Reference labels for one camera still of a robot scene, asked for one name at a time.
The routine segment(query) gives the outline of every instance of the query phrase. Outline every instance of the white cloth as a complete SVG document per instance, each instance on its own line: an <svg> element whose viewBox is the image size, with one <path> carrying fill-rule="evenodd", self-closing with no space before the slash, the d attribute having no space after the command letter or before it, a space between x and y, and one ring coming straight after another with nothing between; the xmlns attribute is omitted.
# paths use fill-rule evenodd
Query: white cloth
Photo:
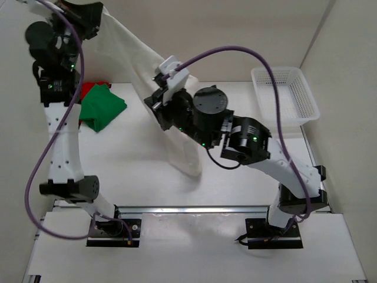
<svg viewBox="0 0 377 283"><path fill-rule="evenodd" d="M95 52L111 57L124 66L142 101L156 91L158 85L152 81L152 78L155 76L154 70L164 61L164 58L141 42L105 8L102 12L97 42ZM193 95L198 90L198 79L190 76L185 88ZM153 113L147 107L145 108L155 120ZM164 135L169 162L188 175L199 175L201 161L198 145L175 127L165 131Z"/></svg>

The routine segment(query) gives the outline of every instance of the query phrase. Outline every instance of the red cloth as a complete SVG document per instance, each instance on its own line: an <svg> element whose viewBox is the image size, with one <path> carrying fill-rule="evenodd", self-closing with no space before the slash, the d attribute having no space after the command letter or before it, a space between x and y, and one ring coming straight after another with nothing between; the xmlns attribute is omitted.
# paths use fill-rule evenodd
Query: red cloth
<svg viewBox="0 0 377 283"><path fill-rule="evenodd" d="M106 82L106 81L96 81L94 83L91 83L91 82L88 82L88 83L84 83L82 85L82 89L81 89L81 99L84 99L84 97L88 94L88 92L92 89L93 86L95 86L96 84L98 85L101 85L101 84L106 84L109 88L110 88L110 83Z"/></svg>

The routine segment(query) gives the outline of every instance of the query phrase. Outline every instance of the perforated basket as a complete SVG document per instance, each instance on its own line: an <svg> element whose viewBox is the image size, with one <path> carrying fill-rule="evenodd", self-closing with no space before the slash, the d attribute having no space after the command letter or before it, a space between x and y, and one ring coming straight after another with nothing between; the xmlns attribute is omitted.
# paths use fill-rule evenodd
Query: perforated basket
<svg viewBox="0 0 377 283"><path fill-rule="evenodd" d="M279 92L283 127L297 127L319 118L318 106L300 69L272 68ZM255 88L264 124L276 127L276 102L271 78L265 68L252 69Z"/></svg>

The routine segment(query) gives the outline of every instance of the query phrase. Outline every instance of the laundry basket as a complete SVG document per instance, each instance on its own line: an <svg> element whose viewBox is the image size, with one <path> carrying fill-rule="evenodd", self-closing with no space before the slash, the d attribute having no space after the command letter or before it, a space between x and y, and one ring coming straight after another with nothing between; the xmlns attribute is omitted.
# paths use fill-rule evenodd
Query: laundry basket
<svg viewBox="0 0 377 283"><path fill-rule="evenodd" d="M274 67L282 127L297 127L319 118L318 106L300 69ZM258 105L266 127L277 127L276 102L271 78L265 68L252 69Z"/></svg>

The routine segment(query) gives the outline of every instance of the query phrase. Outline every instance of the cable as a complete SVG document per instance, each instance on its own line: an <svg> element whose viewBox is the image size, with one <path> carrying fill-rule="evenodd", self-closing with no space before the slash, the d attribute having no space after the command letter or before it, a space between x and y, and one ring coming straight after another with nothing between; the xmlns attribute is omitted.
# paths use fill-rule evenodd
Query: cable
<svg viewBox="0 0 377 283"><path fill-rule="evenodd" d="M208 153L208 156L211 158L211 160L214 162L214 164L218 165L219 167L223 168L223 169L226 169L226 170L234 170L234 169L237 169L238 167L241 166L241 163L238 163L238 165L235 165L234 167L226 167L224 165L221 165L219 162L217 162L211 155L210 153L210 150L209 149L206 149L207 150L207 153Z"/></svg>
<svg viewBox="0 0 377 283"><path fill-rule="evenodd" d="M268 72L268 74L271 78L273 90L274 90L274 93L275 93L277 132L279 134L280 144L282 145L282 151L283 151L285 157L287 158L287 160L290 160L290 162L289 162L290 167L292 168L297 179L299 180L299 183L300 183L300 185L303 189L305 199L306 199L306 213L305 213L304 216L300 217L300 220L296 220L298 223L301 223L302 221L304 221L305 219L307 219L310 216L310 213L312 212L312 203L310 202L310 196L309 196L309 192L307 191L307 188L305 186L305 182L302 179L300 172L298 171L297 166L295 165L294 161L291 159L289 152L288 152L288 149L285 145L285 141L284 141L284 138L283 138L283 132L282 132L282 121L281 121L281 116L280 116L279 93L277 91L277 85L276 85L275 78L273 76L273 72L272 72L269 64L267 63L267 61L259 53L255 52L251 49L248 49L246 47L236 46L236 45L228 45L228 46L213 48L213 49L210 49L210 50L208 50L204 53L201 53L198 56L195 56L194 58L186 61L185 63L183 63L181 65L179 65L175 69L175 71L179 72L182 69L187 68L189 65L192 65L193 63L195 63L195 62L197 62L197 61L199 61L199 60L201 60L201 59L203 59L207 56L210 56L210 55L215 54L215 53L223 52L223 51L240 51L240 52L248 53L248 54L254 56L255 58L257 58L263 64L263 66L267 69L267 72ZM167 80L169 77L170 77L170 75L166 74L162 77L162 79Z"/></svg>
<svg viewBox="0 0 377 283"><path fill-rule="evenodd" d="M25 196L24 196L24 202L25 202L25 209L26 209L26 212L31 220L31 222L41 231L45 232L46 234L50 235L50 236L53 236L53 237L56 237L56 238L59 238L59 239L65 239L65 240L83 240L83 239L86 239L88 237L88 234L86 235L83 235L83 236L66 236L66 235L62 235L60 233L56 233L54 231L51 231L45 227L42 226L42 224L38 221L38 219L34 216L34 214L32 213L31 211L31 207L30 207L30 199L29 199L29 195L30 195L30 189L31 189L31 184L32 184L32 181L39 169L39 167L41 166L44 158L46 157L48 151L50 150L51 146L54 144L54 142L56 141L58 135L59 135L59 132L60 130L62 129L68 115L70 114L74 104L75 104L75 101L77 100L77 98L79 97L80 95L80 92L81 92L81 87L82 87L82 83L84 82L84 54L83 54L83 51L82 51L82 48L81 48L81 40L75 30L75 28L73 27L73 25L63 16L62 13L60 13L58 10L56 10L54 7L50 6L48 4L48 2L46 2L45 0L37 0L37 2L43 4L45 7L47 7L48 9L50 9L53 13L55 13L61 20L62 22L64 22L64 24L67 26L67 28L72 32L72 35L74 37L74 40L77 44L77 47L78 47L78 52L80 54L80 63L81 63L81 75L80 75L80 80L78 82L78 85L77 85L77 88L76 88L76 91L75 91L75 94L73 95L73 98L66 110L66 112L64 113L63 115L63 118L61 119L55 133L52 135L50 141L48 142L46 148L44 149L44 151L42 152L42 155L41 157L38 159L36 165L34 166L31 174L30 174L30 177L28 179L28 183L26 185L26 189L25 189ZM121 219L115 219L115 218L109 218L107 216L104 216L102 215L101 216L102 218L105 218L106 220L110 220L110 221L119 221ZM132 236L131 236L131 231L129 229L129 227L127 226L127 224L124 222L125 224L125 227L127 229L127 232L128 232L128 239L130 241L132 241Z"/></svg>

